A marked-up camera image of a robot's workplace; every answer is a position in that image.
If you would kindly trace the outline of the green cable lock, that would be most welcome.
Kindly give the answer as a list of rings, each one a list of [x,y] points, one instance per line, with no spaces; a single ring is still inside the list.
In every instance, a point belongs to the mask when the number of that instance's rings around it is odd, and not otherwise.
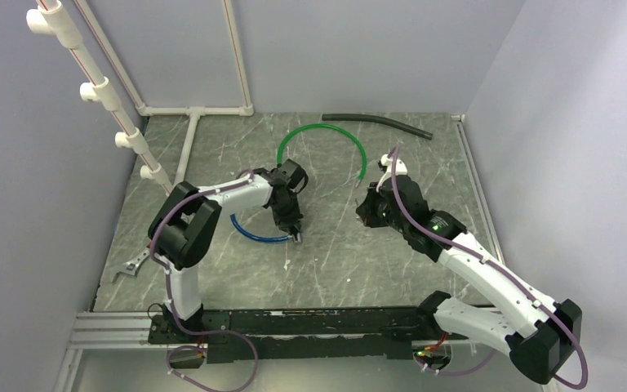
[[[357,148],[357,151],[359,152],[360,161],[361,161],[361,167],[359,169],[357,180],[354,185],[355,188],[358,188],[367,174],[367,164],[368,164],[367,153],[364,147],[362,146],[361,141],[355,135],[353,135],[349,131],[346,131],[345,129],[338,127],[338,126],[334,126],[334,125],[327,124],[327,123],[311,123],[311,124],[300,126],[294,129],[293,131],[289,131],[287,135],[282,139],[282,141],[280,142],[276,150],[276,163],[281,164],[283,162],[283,156],[284,156],[286,147],[288,143],[295,136],[298,136],[299,134],[305,131],[310,131],[310,130],[330,130],[330,131],[336,132],[337,134],[342,135],[343,137],[350,140],[355,145],[355,147]]]

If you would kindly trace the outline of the blue cable lock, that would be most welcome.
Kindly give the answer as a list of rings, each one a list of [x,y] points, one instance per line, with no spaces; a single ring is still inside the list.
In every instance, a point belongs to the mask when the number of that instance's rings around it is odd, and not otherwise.
[[[230,221],[232,226],[244,237],[250,239],[251,241],[258,243],[285,243],[288,241],[292,241],[294,243],[301,243],[302,237],[300,235],[288,234],[282,236],[261,236],[257,234],[253,234],[246,230],[237,220],[235,214],[230,216]]]

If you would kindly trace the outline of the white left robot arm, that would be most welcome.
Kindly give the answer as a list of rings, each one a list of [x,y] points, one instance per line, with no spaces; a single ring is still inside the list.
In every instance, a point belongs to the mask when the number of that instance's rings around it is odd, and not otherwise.
[[[151,258],[168,277],[166,308],[174,317],[170,333],[183,343],[202,331],[198,264],[210,250],[217,226],[254,207],[269,209],[282,240],[302,239],[298,194],[309,182],[304,168],[288,159],[273,169],[247,169],[235,179],[197,187],[175,186],[148,229]]]

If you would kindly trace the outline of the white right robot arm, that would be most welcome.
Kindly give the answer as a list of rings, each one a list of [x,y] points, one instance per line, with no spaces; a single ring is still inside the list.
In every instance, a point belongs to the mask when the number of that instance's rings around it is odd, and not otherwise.
[[[488,311],[433,292],[416,308],[422,336],[468,337],[508,356],[526,378],[542,385],[580,348],[578,304],[556,301],[519,278],[457,218],[429,208],[410,176],[370,183],[356,213],[368,228],[399,232],[412,250],[462,277],[495,307]]]

